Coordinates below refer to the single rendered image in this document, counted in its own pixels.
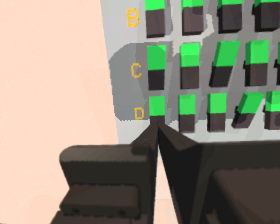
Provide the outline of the light grey switch panel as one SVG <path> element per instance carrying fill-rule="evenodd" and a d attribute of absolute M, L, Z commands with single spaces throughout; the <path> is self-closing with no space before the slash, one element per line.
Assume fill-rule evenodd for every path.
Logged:
<path fill-rule="evenodd" d="M 280 0 L 100 0 L 118 144 L 280 140 Z"/>

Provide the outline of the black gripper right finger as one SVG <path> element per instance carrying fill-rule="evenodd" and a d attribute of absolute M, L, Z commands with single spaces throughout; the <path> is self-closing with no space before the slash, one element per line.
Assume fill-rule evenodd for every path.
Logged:
<path fill-rule="evenodd" d="M 280 140 L 198 143 L 163 122 L 158 145 L 177 224 L 199 224 L 214 169 L 280 166 Z"/>

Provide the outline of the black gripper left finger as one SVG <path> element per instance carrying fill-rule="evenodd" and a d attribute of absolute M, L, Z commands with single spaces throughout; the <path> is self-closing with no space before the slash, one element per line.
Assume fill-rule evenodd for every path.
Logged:
<path fill-rule="evenodd" d="M 142 214 L 154 223 L 158 124 L 152 122 L 130 144 L 70 145 L 58 157 L 68 188 L 73 183 L 136 184 Z"/>

